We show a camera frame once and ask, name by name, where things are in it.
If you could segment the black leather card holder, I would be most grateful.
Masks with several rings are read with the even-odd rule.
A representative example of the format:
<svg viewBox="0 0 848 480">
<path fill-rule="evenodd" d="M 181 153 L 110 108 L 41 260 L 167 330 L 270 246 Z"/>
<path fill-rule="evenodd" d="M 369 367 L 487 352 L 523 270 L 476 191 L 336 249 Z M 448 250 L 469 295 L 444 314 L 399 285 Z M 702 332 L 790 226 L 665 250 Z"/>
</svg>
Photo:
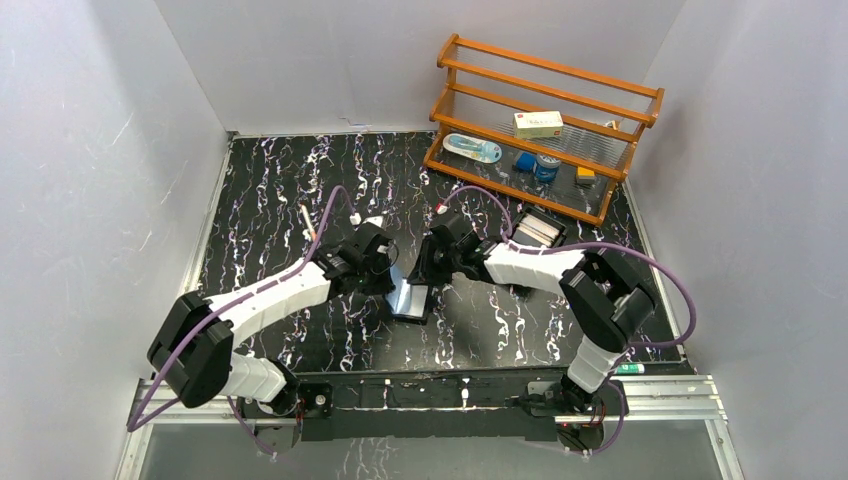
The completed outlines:
<svg viewBox="0 0 848 480">
<path fill-rule="evenodd" d="M 414 269 L 405 274 L 398 266 L 389 270 L 393 290 L 385 295 L 392 318 L 399 322 L 426 325 L 432 311 L 433 284 Z"/>
</svg>

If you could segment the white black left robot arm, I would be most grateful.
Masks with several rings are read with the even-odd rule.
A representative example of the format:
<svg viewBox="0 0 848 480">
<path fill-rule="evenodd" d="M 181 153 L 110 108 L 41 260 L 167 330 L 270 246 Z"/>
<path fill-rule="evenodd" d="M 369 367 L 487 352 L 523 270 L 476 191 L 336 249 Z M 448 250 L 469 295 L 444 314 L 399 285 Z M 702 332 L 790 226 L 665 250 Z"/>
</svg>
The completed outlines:
<svg viewBox="0 0 848 480">
<path fill-rule="evenodd" d="M 147 358 L 186 408 L 219 395 L 261 403 L 275 416 L 300 401 L 299 381 L 277 360 L 248 357 L 237 348 L 249 337 L 301 310 L 351 294 L 394 291 L 388 250 L 392 239 L 379 217 L 313 257 L 241 290 L 203 298 L 180 296 Z"/>
</svg>

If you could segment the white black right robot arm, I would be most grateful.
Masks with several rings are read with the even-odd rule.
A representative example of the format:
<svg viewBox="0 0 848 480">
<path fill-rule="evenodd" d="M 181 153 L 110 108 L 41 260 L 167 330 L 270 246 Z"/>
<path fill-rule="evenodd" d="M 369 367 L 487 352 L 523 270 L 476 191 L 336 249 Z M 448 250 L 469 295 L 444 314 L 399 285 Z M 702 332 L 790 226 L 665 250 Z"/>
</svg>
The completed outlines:
<svg viewBox="0 0 848 480">
<path fill-rule="evenodd" d="M 424 237 L 407 281 L 439 288 L 461 274 L 468 280 L 562 296 L 582 331 L 561 380 L 562 405 L 587 414 L 601 403 L 602 386 L 656 308 L 651 290 L 624 253 L 606 243 L 556 250 L 484 238 L 463 218 L 448 214 Z"/>
</svg>

